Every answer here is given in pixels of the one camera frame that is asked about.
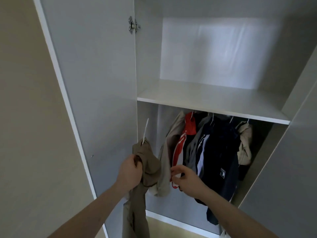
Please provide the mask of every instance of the wardrobe door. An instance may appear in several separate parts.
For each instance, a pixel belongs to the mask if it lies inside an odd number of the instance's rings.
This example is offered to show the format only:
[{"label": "wardrobe door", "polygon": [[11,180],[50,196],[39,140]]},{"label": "wardrobe door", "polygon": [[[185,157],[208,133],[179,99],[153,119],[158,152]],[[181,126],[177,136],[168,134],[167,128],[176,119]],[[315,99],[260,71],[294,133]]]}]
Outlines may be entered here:
[{"label": "wardrobe door", "polygon": [[317,237],[317,81],[310,75],[315,84],[240,206],[279,237]]},{"label": "wardrobe door", "polygon": [[[98,196],[137,142],[133,0],[40,2]],[[121,237],[122,203],[106,228]]]}]

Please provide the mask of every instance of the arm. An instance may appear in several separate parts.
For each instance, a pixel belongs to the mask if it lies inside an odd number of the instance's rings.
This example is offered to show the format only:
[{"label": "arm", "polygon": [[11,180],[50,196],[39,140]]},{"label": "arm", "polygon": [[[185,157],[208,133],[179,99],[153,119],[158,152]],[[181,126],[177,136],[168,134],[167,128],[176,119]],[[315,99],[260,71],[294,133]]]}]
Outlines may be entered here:
[{"label": "arm", "polygon": [[94,238],[107,217],[129,190],[136,187],[142,177],[142,164],[134,164],[134,155],[129,156],[119,170],[117,181],[81,212],[63,224],[48,238]]},{"label": "arm", "polygon": [[[230,202],[209,189],[194,171],[184,165],[171,168],[172,180],[187,195],[200,199],[213,212],[232,238],[277,237],[273,232],[253,220]],[[181,178],[175,175],[184,173]]]}]

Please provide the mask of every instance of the hand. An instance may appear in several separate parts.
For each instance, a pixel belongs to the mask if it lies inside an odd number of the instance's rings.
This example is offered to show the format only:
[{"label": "hand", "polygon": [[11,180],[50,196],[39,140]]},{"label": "hand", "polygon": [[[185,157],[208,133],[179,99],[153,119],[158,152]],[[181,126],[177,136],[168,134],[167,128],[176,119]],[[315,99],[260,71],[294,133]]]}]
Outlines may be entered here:
[{"label": "hand", "polygon": [[142,178],[142,163],[134,164],[135,155],[129,155],[121,164],[116,185],[123,194],[136,187]]},{"label": "hand", "polygon": [[[185,175],[180,178],[175,176],[181,173],[184,173]],[[204,193],[204,190],[207,188],[207,186],[201,181],[196,173],[184,165],[173,166],[171,168],[171,175],[172,181],[179,185],[179,189],[193,198],[199,199]]]}]

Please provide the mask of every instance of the floor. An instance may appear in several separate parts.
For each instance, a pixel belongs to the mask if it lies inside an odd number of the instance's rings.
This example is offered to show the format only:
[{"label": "floor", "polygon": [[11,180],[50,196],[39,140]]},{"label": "floor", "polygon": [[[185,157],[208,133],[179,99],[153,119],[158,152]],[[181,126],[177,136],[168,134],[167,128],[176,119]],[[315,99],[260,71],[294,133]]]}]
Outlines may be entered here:
[{"label": "floor", "polygon": [[204,236],[167,224],[165,222],[146,217],[151,238],[205,238]]}]

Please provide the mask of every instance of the right hand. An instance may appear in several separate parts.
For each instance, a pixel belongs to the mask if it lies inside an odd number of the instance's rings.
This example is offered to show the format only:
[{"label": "right hand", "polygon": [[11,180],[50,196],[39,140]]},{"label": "right hand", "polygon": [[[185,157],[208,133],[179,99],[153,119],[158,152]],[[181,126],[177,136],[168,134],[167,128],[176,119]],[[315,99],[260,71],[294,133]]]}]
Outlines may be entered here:
[{"label": "right hand", "polygon": [[[175,175],[184,173],[185,175],[177,178]],[[204,193],[207,186],[201,181],[196,173],[184,166],[176,165],[171,168],[172,181],[179,185],[179,189],[184,191],[185,194],[193,198],[199,199]]]}]

